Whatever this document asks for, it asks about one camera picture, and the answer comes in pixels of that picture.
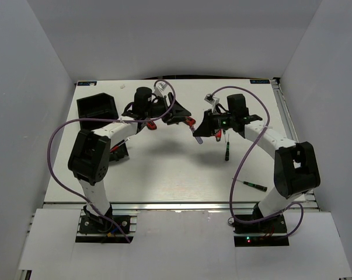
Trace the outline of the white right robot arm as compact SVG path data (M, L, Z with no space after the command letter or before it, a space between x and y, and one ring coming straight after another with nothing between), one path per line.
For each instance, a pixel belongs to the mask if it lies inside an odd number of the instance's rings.
M280 215L294 201L320 185L315 151L309 142L295 142L275 131L256 114L250 114L242 94L227 98L228 110L218 109L219 100L212 94L205 97L212 108L204 112L195 137L211 137L219 130L232 129L242 138L258 146L274 160L274 187L255 207L246 224L261 233L274 225L273 217Z

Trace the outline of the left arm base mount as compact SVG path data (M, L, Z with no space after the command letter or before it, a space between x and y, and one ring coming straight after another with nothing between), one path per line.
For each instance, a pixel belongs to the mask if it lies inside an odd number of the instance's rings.
M108 222L102 225L89 219L84 213L80 215L76 232L76 243L100 243L100 244L128 244L120 229L130 241L134 238L137 228L137 216L114 215L113 220L118 224Z

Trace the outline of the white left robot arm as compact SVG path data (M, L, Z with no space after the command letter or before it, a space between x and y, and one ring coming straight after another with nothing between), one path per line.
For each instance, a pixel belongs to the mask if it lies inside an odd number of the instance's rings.
M163 96L161 90L139 87L122 113L117 112L113 96L95 94L77 101L81 129L77 134L68 169L79 181L88 204L84 213L92 226L105 233L112 226L112 208L106 197L103 179L111 160L128 156L125 141L138 134L156 118L165 124L185 123L192 127L191 112L181 106L173 93Z

